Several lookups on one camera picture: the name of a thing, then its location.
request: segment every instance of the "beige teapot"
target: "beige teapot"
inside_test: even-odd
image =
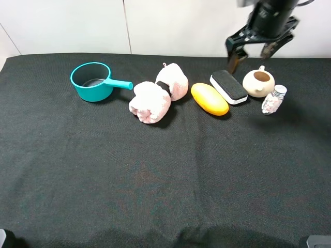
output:
[[[264,66],[249,72],[243,81],[243,87],[252,97],[266,97],[275,88],[275,79]]]

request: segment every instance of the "yellow soap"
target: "yellow soap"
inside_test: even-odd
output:
[[[225,115],[229,111],[229,105],[226,100],[217,92],[217,90],[203,83],[194,84],[191,93],[197,104],[213,115]]]

